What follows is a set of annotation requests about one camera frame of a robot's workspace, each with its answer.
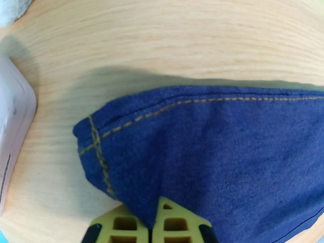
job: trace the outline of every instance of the wood grain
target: wood grain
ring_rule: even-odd
[[[108,100],[174,84],[323,90],[323,13],[323,0],[35,0],[0,29],[38,97],[0,229],[13,243],[79,242],[117,205],[84,178],[71,133]],[[322,217],[290,243],[323,233]]]

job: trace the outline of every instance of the folded denim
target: folded denim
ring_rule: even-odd
[[[166,196],[220,243],[285,242],[324,212],[324,93],[176,86],[108,102],[74,128],[90,183],[148,227]]]

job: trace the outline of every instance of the white fabric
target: white fabric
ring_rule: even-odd
[[[0,25],[6,26],[20,18],[32,0],[0,0]]]

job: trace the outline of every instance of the orange stitching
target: orange stitching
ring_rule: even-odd
[[[141,121],[143,120],[144,118],[149,118],[149,117],[152,117],[152,116],[156,116],[156,115],[159,115],[160,113],[162,113],[163,111],[166,111],[168,109],[171,109],[172,107],[175,107],[177,105],[180,105],[180,104],[189,104],[189,103],[201,103],[201,102],[213,102],[213,101],[223,101],[223,100],[242,100],[242,101],[249,101],[249,100],[252,100],[252,101],[262,101],[262,100],[266,100],[266,101],[301,101],[301,100],[318,100],[318,99],[324,99],[324,96],[318,96],[318,97],[304,97],[304,98],[255,98],[255,97],[252,97],[252,98],[249,98],[249,97],[246,97],[246,98],[242,98],[242,97],[239,97],[239,98],[236,98],[236,97],[233,97],[233,98],[208,98],[208,99],[195,99],[195,100],[186,100],[186,101],[178,101],[176,103],[172,103],[170,105],[167,105],[167,106],[164,106],[163,108],[153,112],[153,113],[148,113],[148,114],[145,114],[145,115],[141,115],[137,118],[135,118],[133,121],[129,121],[121,126],[118,126],[116,128],[114,128],[112,131],[108,131],[106,133],[104,133],[102,135],[103,138],[109,136],[110,134],[112,134],[113,132],[118,132],[119,130],[123,129],[123,128],[126,128],[126,127],[129,127],[130,125],[134,124],[135,122],[138,122],[138,121]],[[92,135],[93,134],[97,134],[97,130],[94,128],[92,129]],[[96,152],[97,151],[100,151],[100,150],[97,150],[98,148],[101,148],[101,146],[97,147],[96,145],[100,143],[100,136],[99,136],[99,132],[97,134],[97,138],[94,139],[94,143],[87,146],[86,148],[84,148],[82,151],[79,152],[79,155],[82,156],[84,153],[86,153],[87,151],[91,150],[93,147],[96,149]]]
[[[94,126],[94,121],[92,119],[92,116],[89,115],[89,121],[90,121],[90,125],[91,125],[91,135],[92,135],[92,140],[93,140],[93,146],[96,150],[96,155],[97,158],[100,162],[100,165],[102,167],[102,171],[104,173],[104,182],[107,185],[107,192],[112,195],[113,197],[115,197],[114,195],[114,191],[111,187],[110,181],[109,181],[109,174],[108,174],[108,165],[106,162],[106,159],[103,155],[102,149],[101,149],[101,139],[100,139],[100,134],[99,131],[95,128]]]

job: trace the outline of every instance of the white plastic container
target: white plastic container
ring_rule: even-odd
[[[0,55],[0,215],[19,151],[36,112],[32,87],[10,59]]]

